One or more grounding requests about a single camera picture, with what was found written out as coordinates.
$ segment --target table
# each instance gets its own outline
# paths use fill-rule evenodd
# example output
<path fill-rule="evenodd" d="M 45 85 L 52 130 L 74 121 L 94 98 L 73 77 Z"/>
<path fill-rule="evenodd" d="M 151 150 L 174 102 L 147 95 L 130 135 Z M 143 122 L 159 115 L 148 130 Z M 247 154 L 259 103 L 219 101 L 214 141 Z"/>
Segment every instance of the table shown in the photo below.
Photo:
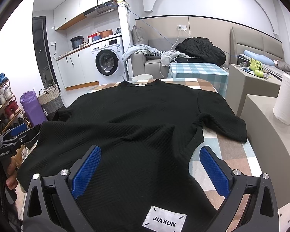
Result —
<path fill-rule="evenodd" d="M 219 94 L 226 95 L 228 73 L 210 63 L 171 63 L 168 78 L 200 78 L 210 82 Z"/>
<path fill-rule="evenodd" d="M 247 94 L 277 98 L 280 85 L 281 81 L 274 76 L 259 78 L 241 70 L 238 65 L 230 64 L 225 99 L 235 115 L 240 116 Z"/>
<path fill-rule="evenodd" d="M 138 80 L 136 82 L 133 82 L 133 84 L 146 84 L 152 81 L 154 81 L 154 79 Z M 167 78 L 161 79 L 161 81 L 171 84 L 183 84 L 193 89 L 217 92 L 210 82 L 199 78 Z M 91 92 L 96 92 L 105 88 L 117 86 L 118 84 L 120 83 L 98 85 L 93 87 L 91 89 Z M 229 165 L 231 169 L 240 169 L 245 175 L 257 177 L 259 177 L 262 172 L 249 141 L 247 141 L 246 143 L 237 142 L 226 138 L 220 134 L 217 134 L 216 132 L 208 129 L 207 127 L 203 128 L 203 136 L 204 142 L 196 148 L 190 159 L 189 173 L 198 181 L 212 205 L 216 209 L 218 209 L 222 204 L 224 197 L 218 195 L 214 185 L 212 184 L 200 162 L 199 154 L 200 149 L 203 146 L 209 146 L 218 158 L 225 160 L 225 162 Z M 232 231 L 236 228 L 239 219 L 243 214 L 247 200 L 248 196 L 245 195 L 228 231 Z"/>
<path fill-rule="evenodd" d="M 271 178 L 279 212 L 279 231 L 284 232 L 290 227 L 290 125 L 274 116 L 275 102 L 273 97 L 247 95 L 241 118 L 246 122 L 248 139 L 262 172 Z"/>

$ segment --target wall outlet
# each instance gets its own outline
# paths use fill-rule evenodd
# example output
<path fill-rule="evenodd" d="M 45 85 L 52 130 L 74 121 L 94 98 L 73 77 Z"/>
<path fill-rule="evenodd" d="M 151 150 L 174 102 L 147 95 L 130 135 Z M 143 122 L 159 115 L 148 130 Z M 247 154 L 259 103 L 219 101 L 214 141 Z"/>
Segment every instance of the wall outlet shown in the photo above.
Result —
<path fill-rule="evenodd" d="M 181 24 L 180 25 L 177 25 L 177 29 L 178 30 L 185 30 L 186 31 L 187 30 L 187 25 L 181 25 Z"/>

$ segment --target sweater label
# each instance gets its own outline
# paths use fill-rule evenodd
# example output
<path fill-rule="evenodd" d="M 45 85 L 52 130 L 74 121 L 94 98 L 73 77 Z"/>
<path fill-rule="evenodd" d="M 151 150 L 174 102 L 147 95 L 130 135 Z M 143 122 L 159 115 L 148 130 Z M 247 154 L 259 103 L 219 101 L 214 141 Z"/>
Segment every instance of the sweater label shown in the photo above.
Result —
<path fill-rule="evenodd" d="M 143 222 L 143 227 L 156 232 L 181 232 L 186 216 L 152 206 Z"/>

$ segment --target person's hand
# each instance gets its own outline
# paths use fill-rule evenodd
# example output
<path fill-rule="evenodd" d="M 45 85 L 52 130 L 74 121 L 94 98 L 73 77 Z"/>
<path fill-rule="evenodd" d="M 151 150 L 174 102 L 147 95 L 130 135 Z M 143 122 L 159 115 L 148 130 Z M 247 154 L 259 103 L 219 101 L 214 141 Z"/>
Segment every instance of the person's hand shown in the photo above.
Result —
<path fill-rule="evenodd" d="M 7 173 L 9 175 L 9 177 L 6 180 L 6 185 L 11 190 L 15 189 L 17 187 L 17 184 L 18 184 L 18 182 L 16 180 L 17 172 L 15 171 L 15 168 L 16 168 L 16 164 L 12 160 L 11 164 L 8 166 L 8 169 L 7 169 Z"/>

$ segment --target blue pillow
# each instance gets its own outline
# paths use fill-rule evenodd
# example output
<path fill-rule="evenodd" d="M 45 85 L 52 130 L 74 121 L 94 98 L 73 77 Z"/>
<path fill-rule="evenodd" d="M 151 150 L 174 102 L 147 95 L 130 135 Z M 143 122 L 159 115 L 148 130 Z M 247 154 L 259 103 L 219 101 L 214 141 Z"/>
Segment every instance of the blue pillow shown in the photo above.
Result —
<path fill-rule="evenodd" d="M 264 55 L 259 55 L 259 54 L 253 53 L 251 51 L 244 51 L 244 55 L 246 55 L 246 56 L 248 56 L 250 58 L 253 58 L 255 60 L 258 60 L 262 64 L 275 66 L 274 61 L 269 59 L 268 57 L 266 57 Z"/>

